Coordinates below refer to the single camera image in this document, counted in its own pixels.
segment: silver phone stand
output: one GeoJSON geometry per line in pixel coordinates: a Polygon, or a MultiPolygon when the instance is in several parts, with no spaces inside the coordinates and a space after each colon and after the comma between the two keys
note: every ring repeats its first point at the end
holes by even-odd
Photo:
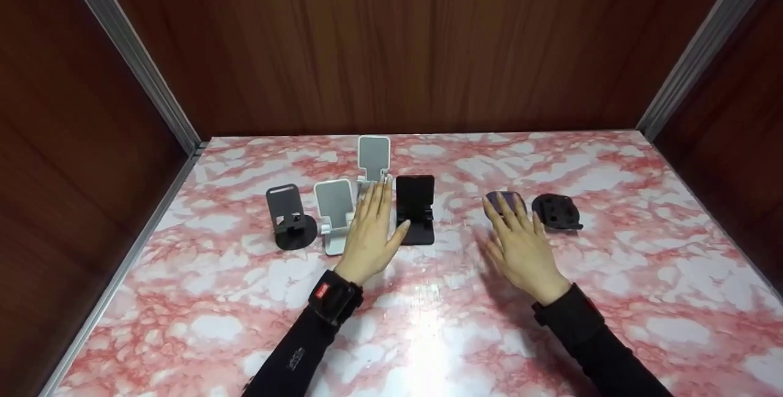
{"type": "Polygon", "coordinates": [[[356,196],[361,196],[371,182],[383,182],[391,168],[392,142],[383,135],[361,135],[358,138],[358,168],[364,171],[356,179],[356,196]]]}
{"type": "Polygon", "coordinates": [[[341,255],[355,211],[351,182],[349,179],[327,180],[316,183],[313,191],[321,216],[325,252],[330,256],[341,255]]]}

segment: right hand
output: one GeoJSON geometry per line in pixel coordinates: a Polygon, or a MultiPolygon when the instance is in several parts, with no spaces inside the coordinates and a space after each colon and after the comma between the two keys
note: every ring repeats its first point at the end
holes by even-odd
{"type": "Polygon", "coordinates": [[[541,305],[550,305],[566,294],[571,283],[557,270],[552,249],[536,213],[533,213],[531,223],[518,195],[514,196],[514,208],[518,213],[514,215],[506,199],[497,194],[503,218],[486,196],[482,200],[484,213],[495,229],[495,239],[487,243],[495,269],[541,305]]]}
{"type": "Polygon", "coordinates": [[[410,227],[410,221],[405,221],[388,238],[391,215],[392,178],[387,177],[383,182],[373,183],[358,203],[345,239],[345,250],[335,267],[336,274],[362,285],[386,269],[410,227]]]}

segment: marble table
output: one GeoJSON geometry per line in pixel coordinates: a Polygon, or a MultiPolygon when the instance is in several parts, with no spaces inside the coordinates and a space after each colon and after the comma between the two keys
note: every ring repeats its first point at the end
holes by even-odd
{"type": "MultiPolygon", "coordinates": [[[[676,395],[783,395],[783,307],[638,132],[395,135],[391,173],[436,177],[436,243],[366,285],[311,395],[593,393],[531,299],[489,274],[480,196],[573,197],[560,270],[676,395]]],[[[276,250],[265,191],[358,175],[356,137],[214,138],[57,395],[238,395],[336,260],[276,250]]]]}

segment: phone stand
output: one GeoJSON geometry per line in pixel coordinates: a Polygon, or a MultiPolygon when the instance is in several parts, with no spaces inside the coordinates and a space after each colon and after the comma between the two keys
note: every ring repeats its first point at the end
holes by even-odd
{"type": "Polygon", "coordinates": [[[275,244],[282,250],[296,250],[316,240],[316,220],[305,215],[296,185],[283,185],[266,191],[266,204],[274,224],[275,244]]]}
{"type": "Polygon", "coordinates": [[[351,182],[347,179],[319,182],[313,187],[321,216],[321,235],[327,255],[341,255],[354,215],[351,182]]]}
{"type": "MultiPolygon", "coordinates": [[[[517,204],[516,202],[514,202],[514,197],[519,196],[519,194],[515,193],[515,191],[501,191],[500,196],[506,200],[506,204],[508,204],[508,207],[510,207],[511,211],[514,212],[514,215],[516,215],[517,204]]],[[[500,204],[498,204],[497,192],[492,191],[491,193],[488,193],[487,199],[489,199],[489,203],[492,204],[492,207],[495,208],[495,212],[500,214],[500,217],[503,218],[503,211],[500,210],[500,204]]],[[[525,200],[523,200],[521,196],[519,197],[519,199],[522,200],[522,208],[525,209],[525,213],[528,213],[528,207],[527,205],[525,205],[525,200]]]]}
{"type": "Polygon", "coordinates": [[[432,175],[399,175],[397,179],[397,225],[410,220],[403,246],[429,245],[436,241],[432,227],[432,203],[436,179],[432,175]]]}
{"type": "Polygon", "coordinates": [[[389,137],[382,135],[361,135],[358,138],[358,168],[364,170],[364,175],[358,177],[358,190],[360,196],[366,190],[370,182],[383,182],[391,166],[392,142],[389,137]]]}
{"type": "Polygon", "coordinates": [[[553,193],[539,195],[530,208],[536,212],[541,222],[551,229],[582,230],[579,224],[579,209],[569,196],[553,193]]]}

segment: wood grain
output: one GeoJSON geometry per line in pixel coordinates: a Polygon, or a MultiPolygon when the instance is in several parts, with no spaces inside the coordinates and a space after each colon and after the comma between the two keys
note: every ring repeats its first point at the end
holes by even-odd
{"type": "Polygon", "coordinates": [[[758,0],[655,140],[783,291],[783,0],[758,0]]]}
{"type": "Polygon", "coordinates": [[[0,13],[0,388],[34,395],[184,152],[82,0],[0,13]]]}
{"type": "Polygon", "coordinates": [[[715,0],[119,0],[202,137],[634,127],[715,0]]]}

